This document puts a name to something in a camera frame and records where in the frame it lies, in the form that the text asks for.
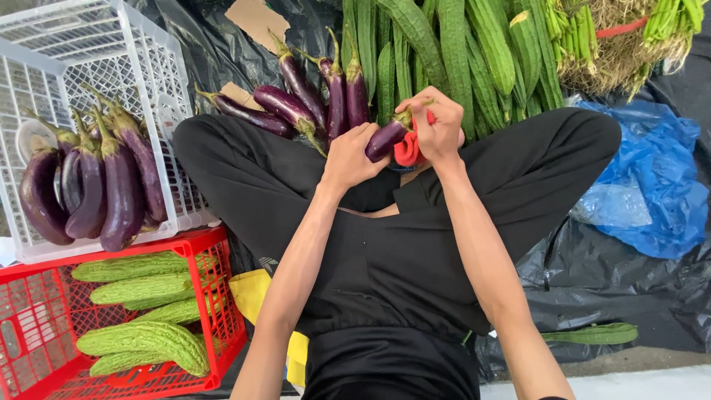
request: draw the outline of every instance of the red plastic crate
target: red plastic crate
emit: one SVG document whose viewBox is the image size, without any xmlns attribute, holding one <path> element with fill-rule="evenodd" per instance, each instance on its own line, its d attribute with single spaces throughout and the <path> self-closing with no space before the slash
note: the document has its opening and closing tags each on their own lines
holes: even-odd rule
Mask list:
<svg viewBox="0 0 711 400">
<path fill-rule="evenodd" d="M 128 311 L 121 305 L 95 305 L 89 300 L 89 293 L 101 284 L 74 280 L 71 271 L 86 261 L 166 250 L 186 257 L 190 266 L 202 318 L 187 328 L 205 333 L 210 374 L 195 377 L 167 362 L 109 377 L 89 377 L 89 368 L 97 358 L 77 351 L 77 338 L 88 330 L 128 322 L 146 311 Z M 211 280 L 207 280 L 208 271 L 203 270 L 205 281 L 201 281 L 195 261 L 200 254 L 203 262 L 213 267 Z M 0 269 L 0 374 L 3 375 L 0 398 L 149 400 L 219 387 L 247 341 L 242 315 L 230 294 L 231 277 L 229 247 L 221 227 L 185 232 L 119 253 L 93 253 Z M 224 302 L 222 307 L 205 303 L 211 285 L 217 286 L 216 294 L 221 299 L 218 302 Z M 208 308 L 222 311 L 209 315 Z"/>
</svg>

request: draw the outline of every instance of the red rubber band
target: red rubber band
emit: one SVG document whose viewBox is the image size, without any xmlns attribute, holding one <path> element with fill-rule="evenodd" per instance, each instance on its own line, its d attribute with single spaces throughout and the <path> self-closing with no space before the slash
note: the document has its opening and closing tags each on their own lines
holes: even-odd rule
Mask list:
<svg viewBox="0 0 711 400">
<path fill-rule="evenodd" d="M 647 24 L 647 20 L 649 20 L 649 17 L 643 16 L 642 18 L 638 19 L 637 21 L 634 21 L 633 23 L 628 23 L 627 25 L 620 25 L 620 26 L 615 26 L 614 28 L 603 29 L 602 31 L 595 32 L 595 37 L 598 39 L 608 38 L 610 36 L 616 36 L 621 33 L 634 31 L 637 28 L 641 28 L 642 26 L 645 26 Z"/>
</svg>

